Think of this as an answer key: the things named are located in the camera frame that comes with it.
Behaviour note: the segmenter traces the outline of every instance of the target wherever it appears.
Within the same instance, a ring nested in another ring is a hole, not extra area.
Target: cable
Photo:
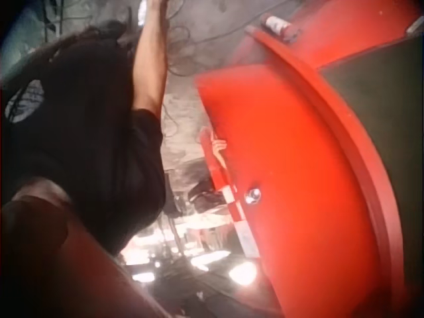
[[[254,20],[256,20],[258,17],[260,17],[264,13],[267,13],[268,11],[271,11],[271,10],[273,10],[275,8],[278,8],[281,5],[285,5],[286,3],[289,3],[290,1],[291,0],[283,0],[283,1],[281,1],[281,2],[279,2],[277,4],[275,4],[275,5],[269,6],[268,8],[266,8],[266,9],[262,10],[261,12],[255,14],[255,16],[253,16],[251,19],[249,19],[245,23],[241,24],[240,26],[237,26],[237,27],[235,27],[235,28],[233,28],[233,29],[231,29],[231,30],[229,30],[227,32],[224,32],[224,33],[221,33],[221,34],[218,34],[218,35],[215,35],[215,36],[210,36],[209,38],[204,38],[203,40],[198,40],[198,41],[192,40],[191,39],[191,31],[186,26],[174,26],[174,27],[172,27],[170,29],[169,32],[171,33],[173,30],[176,30],[176,29],[183,29],[183,30],[185,30],[187,32],[187,38],[185,39],[186,44],[190,43],[190,44],[194,44],[195,46],[197,46],[198,44],[203,44],[203,43],[211,42],[211,41],[214,41],[214,40],[218,40],[220,38],[224,38],[226,36],[229,36],[229,35],[237,32],[239,30],[242,30],[243,28],[245,28],[246,26],[248,26],[251,22],[253,22]],[[193,56],[194,56],[194,54],[191,56],[191,58],[193,59],[193,63],[194,64],[197,64],[197,65],[202,65],[199,62],[195,61],[194,58],[193,58]],[[190,77],[190,76],[193,76],[193,75],[195,75],[197,73],[197,72],[194,72],[194,73],[190,73],[190,74],[180,74],[180,73],[177,73],[177,72],[175,72],[175,71],[173,71],[171,69],[171,67],[172,67],[171,64],[169,64],[168,66],[170,66],[170,67],[168,67],[169,73],[171,73],[174,76],[181,77],[181,78]]]
[[[172,134],[169,134],[169,135],[165,134],[164,135],[165,138],[170,138],[170,137],[173,137],[176,134],[178,134],[178,131],[180,131],[180,124],[178,124],[176,122],[176,120],[174,118],[172,118],[172,116],[169,114],[169,112],[168,112],[168,110],[167,110],[167,108],[165,106],[165,103],[162,103],[162,108],[164,109],[165,116],[167,116],[175,124],[175,126],[176,126],[176,130]]]
[[[178,13],[180,13],[181,9],[183,9],[184,3],[186,3],[186,0],[181,0],[181,5],[178,7],[178,9],[172,13],[167,19],[170,20],[174,18]]]
[[[63,18],[62,21],[67,21],[67,20],[85,20],[85,19],[92,19],[92,18],[93,18],[92,15],[87,15],[85,17],[68,17],[68,18]],[[54,25],[56,23],[60,23],[60,20],[50,21],[49,23],[46,23],[46,25]]]

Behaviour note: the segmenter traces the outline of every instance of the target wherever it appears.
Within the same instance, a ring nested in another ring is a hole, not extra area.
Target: raised arm
[[[166,9],[168,0],[147,0],[144,28],[138,42],[134,69],[132,108],[148,109],[158,119],[164,98],[166,59]]]

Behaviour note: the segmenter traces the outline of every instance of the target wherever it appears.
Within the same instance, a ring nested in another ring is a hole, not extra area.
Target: floor
[[[262,12],[273,12],[281,18],[290,19],[290,15],[302,2],[170,0],[168,49],[172,74],[168,76],[165,111],[162,113],[162,159],[165,170],[170,171],[174,191],[187,191],[197,183],[199,175],[193,174],[193,171],[207,173],[202,163],[203,152],[197,136],[199,130],[209,123],[193,83],[195,74],[223,67],[244,36],[244,26],[258,25]],[[42,7],[39,2],[34,3],[24,10],[1,48],[3,73],[44,42],[44,26],[40,22]],[[83,30],[88,25],[96,25],[109,19],[124,21],[128,15],[128,7],[131,7],[136,20],[139,3],[140,0],[65,0],[64,34]],[[47,6],[47,17],[55,24],[58,32],[59,18],[50,5]],[[53,41],[55,38],[56,34],[49,30],[48,40]]]

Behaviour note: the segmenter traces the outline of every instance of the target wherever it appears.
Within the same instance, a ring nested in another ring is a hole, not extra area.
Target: metal bolt
[[[260,190],[256,187],[246,192],[244,195],[244,200],[247,204],[256,204],[259,202],[261,196],[262,194]]]

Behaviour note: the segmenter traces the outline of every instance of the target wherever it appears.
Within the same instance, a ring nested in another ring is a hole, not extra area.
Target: red platform
[[[390,180],[370,137],[317,68],[399,40],[419,16],[408,1],[317,1],[293,19],[289,48],[251,30],[238,65],[197,78],[228,171],[286,317],[378,317],[398,307],[403,250]],[[260,44],[262,63],[246,63]],[[248,205],[257,187],[262,198]]]

